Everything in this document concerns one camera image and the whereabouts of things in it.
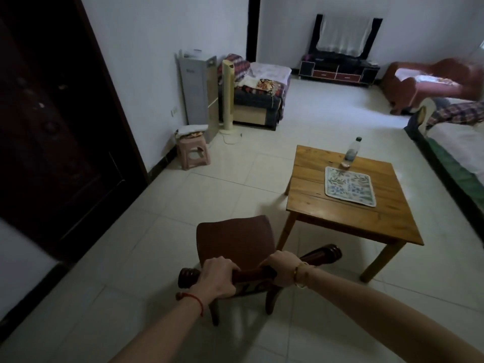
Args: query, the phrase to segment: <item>plastic bottle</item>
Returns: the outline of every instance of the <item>plastic bottle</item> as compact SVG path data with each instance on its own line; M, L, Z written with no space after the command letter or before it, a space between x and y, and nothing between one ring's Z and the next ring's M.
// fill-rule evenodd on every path
M341 165L344 168L349 168L353 163L354 159L356 158L356 155L358 154L358 151L360 150L360 142L361 142L361 137L358 136L356 140L353 141L349 146L349 149L346 152L343 161L341 162Z

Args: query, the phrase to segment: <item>placemat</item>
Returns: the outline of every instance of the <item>placemat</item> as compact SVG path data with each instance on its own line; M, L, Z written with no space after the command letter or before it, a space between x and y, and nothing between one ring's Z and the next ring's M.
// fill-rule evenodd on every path
M371 207L376 207L377 205L371 178L363 173L326 167L324 192L327 196L340 200L356 202Z

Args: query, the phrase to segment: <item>plastic stool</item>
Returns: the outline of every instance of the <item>plastic stool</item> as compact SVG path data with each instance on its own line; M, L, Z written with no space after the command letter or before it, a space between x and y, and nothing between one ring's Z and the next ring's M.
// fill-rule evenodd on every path
M190 152L193 149L200 150L202 152L201 158L190 158ZM202 136L194 138L180 138L177 140L177 152L178 157L182 163L184 170L190 169L192 166L209 165L210 156L207 149L207 143Z

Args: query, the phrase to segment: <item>red drawer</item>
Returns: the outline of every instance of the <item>red drawer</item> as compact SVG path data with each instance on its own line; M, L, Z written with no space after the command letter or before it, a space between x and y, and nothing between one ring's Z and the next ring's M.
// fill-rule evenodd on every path
M336 74L336 80L351 81L352 83L358 83L360 81L360 75Z
M336 73L329 72L329 71L314 70L313 77L322 77L324 79L334 79L336 77Z

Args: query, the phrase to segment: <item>table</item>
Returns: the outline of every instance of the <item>table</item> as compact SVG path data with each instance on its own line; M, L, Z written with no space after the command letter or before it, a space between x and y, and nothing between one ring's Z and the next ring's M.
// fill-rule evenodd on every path
M341 153L297 146L285 192L289 216L277 249L283 249L296 220L384 243L385 248L360 276L367 283L406 243L423 246L424 242L390 163L356 157L349 169L371 177L376 207L325 195L325 168L344 169L340 166L343 157Z

